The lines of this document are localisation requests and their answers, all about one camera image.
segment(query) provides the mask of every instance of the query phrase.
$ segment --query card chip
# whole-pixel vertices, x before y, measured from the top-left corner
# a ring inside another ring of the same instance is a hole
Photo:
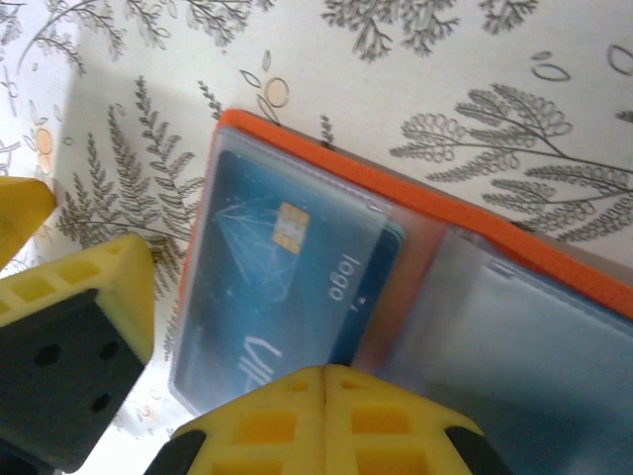
[[[283,248],[298,254],[306,237],[310,215],[290,203],[282,203],[279,208],[273,241]]]

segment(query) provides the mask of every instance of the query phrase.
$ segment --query card holder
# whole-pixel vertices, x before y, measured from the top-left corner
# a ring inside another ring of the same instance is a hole
[[[245,197],[271,203],[231,243],[223,200]],[[633,271],[240,111],[220,121],[198,216],[171,375],[194,414],[350,364],[471,417],[515,473],[626,472]],[[262,238],[292,284],[244,270]]]

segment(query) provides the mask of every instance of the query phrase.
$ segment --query blue card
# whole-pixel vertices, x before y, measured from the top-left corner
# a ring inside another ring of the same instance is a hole
[[[364,317],[347,325],[357,345],[400,248],[391,232],[378,245],[387,216],[367,202],[258,158],[222,151],[199,237],[173,378],[198,412],[328,362],[361,290]],[[380,274],[369,283],[368,269]]]

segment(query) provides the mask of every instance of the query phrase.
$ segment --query tablecloth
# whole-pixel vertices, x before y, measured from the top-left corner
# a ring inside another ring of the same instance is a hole
[[[0,174],[54,215],[3,275],[127,232],[156,349],[80,474],[142,473],[217,119],[240,108],[633,265],[633,2],[0,0]]]

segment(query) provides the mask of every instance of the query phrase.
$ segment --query white tablecloth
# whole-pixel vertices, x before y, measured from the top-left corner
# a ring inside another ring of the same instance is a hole
[[[633,265],[633,2],[0,0],[0,173],[59,207],[4,273],[125,232],[156,351],[79,473],[142,473],[214,125],[241,108]]]

